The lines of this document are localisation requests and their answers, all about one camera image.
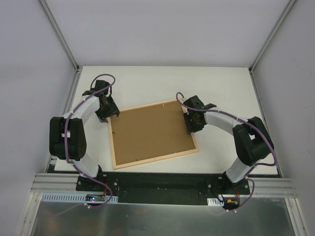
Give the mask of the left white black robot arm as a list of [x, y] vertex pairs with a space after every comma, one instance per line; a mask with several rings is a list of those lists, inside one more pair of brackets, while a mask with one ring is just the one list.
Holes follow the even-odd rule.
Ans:
[[66, 161], [81, 176], [88, 178], [87, 186], [99, 191], [104, 179], [98, 175], [100, 166], [87, 153], [87, 140], [84, 126], [92, 115], [100, 122], [108, 122], [120, 111], [112, 98], [113, 83], [95, 80], [95, 84], [82, 94], [74, 108], [61, 117], [52, 117], [49, 124], [49, 152], [52, 156]]

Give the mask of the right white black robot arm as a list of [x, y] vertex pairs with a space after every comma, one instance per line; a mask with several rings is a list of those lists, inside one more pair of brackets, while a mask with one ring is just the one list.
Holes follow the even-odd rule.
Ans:
[[220, 189], [225, 193], [233, 194], [261, 160], [269, 154], [275, 156], [274, 144], [260, 118], [237, 117], [212, 103], [205, 105], [196, 95], [183, 102], [182, 106], [186, 108], [184, 120], [189, 134], [210, 125], [233, 136], [237, 157], [222, 174]]

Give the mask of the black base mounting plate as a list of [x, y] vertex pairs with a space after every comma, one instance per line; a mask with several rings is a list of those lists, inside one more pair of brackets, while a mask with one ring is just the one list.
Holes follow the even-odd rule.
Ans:
[[105, 193], [119, 203], [205, 206], [207, 200], [248, 196], [246, 179], [233, 184], [221, 174], [103, 172], [96, 181], [78, 177], [76, 191]]

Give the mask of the aluminium front rail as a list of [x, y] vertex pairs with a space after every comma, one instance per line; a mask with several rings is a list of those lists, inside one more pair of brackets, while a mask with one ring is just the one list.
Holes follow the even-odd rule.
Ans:
[[36, 174], [31, 192], [72, 193], [76, 191], [78, 174]]

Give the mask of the left aluminium corner post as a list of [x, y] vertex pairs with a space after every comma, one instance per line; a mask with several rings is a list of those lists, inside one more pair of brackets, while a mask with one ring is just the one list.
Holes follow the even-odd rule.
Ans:
[[38, 0], [37, 2], [39, 4], [39, 6], [41, 7], [54, 35], [56, 36], [62, 50], [65, 53], [67, 59], [69, 60], [74, 71], [77, 72], [79, 70], [80, 66], [78, 65], [78, 63], [77, 63], [77, 61], [76, 61], [76, 59], [75, 59], [75, 57], [74, 57], [74, 55], [73, 55], [73, 53], [69, 47], [69, 45], [68, 45], [68, 43], [67, 43], [67, 41], [66, 41], [66, 39], [65, 39], [61, 29], [60, 29], [47, 1], [46, 0]]

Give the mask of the aluminium corner post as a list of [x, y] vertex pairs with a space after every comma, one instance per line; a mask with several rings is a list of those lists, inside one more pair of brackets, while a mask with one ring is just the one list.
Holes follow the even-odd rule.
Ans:
[[73, 55], [73, 53], [69, 47], [69, 45], [68, 45], [68, 43], [67, 43], [67, 41], [66, 41], [66, 39], [65, 39], [61, 29], [60, 29], [47, 1], [46, 0], [38, 0], [37, 2], [39, 4], [39, 6], [41, 7], [54, 35], [56, 36], [62, 50], [65, 53], [67, 59], [69, 60], [74, 71], [77, 72], [79, 70], [80, 66], [78, 65], [78, 63], [77, 63], [77, 61], [76, 61], [76, 59], [75, 59], [75, 57], [74, 57], [74, 55]]
[[298, 0], [288, 0], [287, 1], [284, 9], [282, 10], [280, 16], [278, 17], [278, 19], [276, 20], [274, 26], [272, 27], [271, 31], [269, 32], [266, 40], [264, 41], [262, 47], [260, 48], [260, 50], [259, 50], [257, 56], [255, 57], [253, 63], [249, 67], [249, 73], [250, 74], [252, 74], [255, 71], [255, 69], [257, 68], [258, 64], [260, 63], [260, 61], [262, 60], [263, 56], [267, 52], [268, 48], [271, 46], [273, 40], [276, 38], [279, 30], [281, 29], [281, 27], [285, 23], [286, 19], [290, 15], [291, 11], [293, 10], [293, 8], [297, 4], [297, 2], [298, 2]]

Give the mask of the right aluminium corner post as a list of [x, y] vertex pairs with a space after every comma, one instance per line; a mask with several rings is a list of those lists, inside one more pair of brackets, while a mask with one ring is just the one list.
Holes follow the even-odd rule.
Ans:
[[257, 56], [255, 57], [253, 63], [249, 67], [249, 73], [250, 74], [252, 74], [255, 71], [255, 69], [257, 68], [258, 64], [260, 63], [260, 61], [262, 60], [263, 56], [267, 52], [268, 48], [271, 46], [273, 40], [276, 38], [279, 30], [281, 29], [281, 27], [285, 23], [286, 19], [290, 15], [291, 11], [293, 10], [293, 8], [297, 4], [297, 2], [298, 2], [298, 0], [288, 0], [287, 1], [284, 9], [282, 10], [280, 16], [278, 17], [278, 19], [276, 20], [274, 26], [272, 27], [271, 31], [269, 32], [266, 40], [264, 41], [262, 47], [260, 48], [260, 50], [259, 50]]

